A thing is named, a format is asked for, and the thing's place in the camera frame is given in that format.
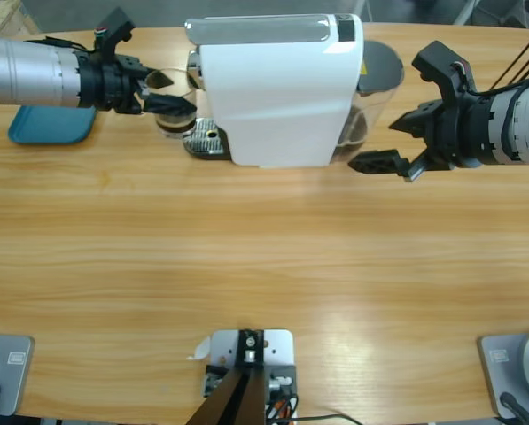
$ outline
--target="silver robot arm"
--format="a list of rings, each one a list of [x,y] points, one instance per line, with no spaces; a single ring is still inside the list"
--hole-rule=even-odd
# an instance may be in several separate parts
[[[441,99],[420,104],[390,128],[423,138],[427,148],[411,163],[397,150],[363,152],[350,167],[412,182],[424,171],[529,164],[529,78],[478,92],[469,63],[440,42],[412,65],[438,85]]]
[[[74,49],[0,38],[0,104],[77,107],[81,85]]]
[[[95,30],[92,50],[50,37],[31,42],[0,39],[0,104],[94,106],[126,114],[195,112],[196,107],[181,97],[148,93],[144,81],[154,70],[138,58],[115,54],[119,42],[130,40],[133,28],[117,8]]]

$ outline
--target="wooden table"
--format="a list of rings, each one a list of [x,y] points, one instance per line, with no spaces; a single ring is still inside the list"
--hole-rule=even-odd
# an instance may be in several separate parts
[[[484,89],[529,31],[366,25],[406,78],[368,141],[437,97],[410,65],[439,37]],[[65,34],[90,45],[91,32]],[[120,53],[183,66],[181,29],[138,29]],[[344,164],[203,162],[152,116],[101,113],[74,147],[19,147],[0,106],[0,333],[31,335],[21,413],[183,424],[217,329],[295,335],[300,414],[374,423],[492,415],[477,338],[529,331],[529,166],[428,173],[413,185]]]

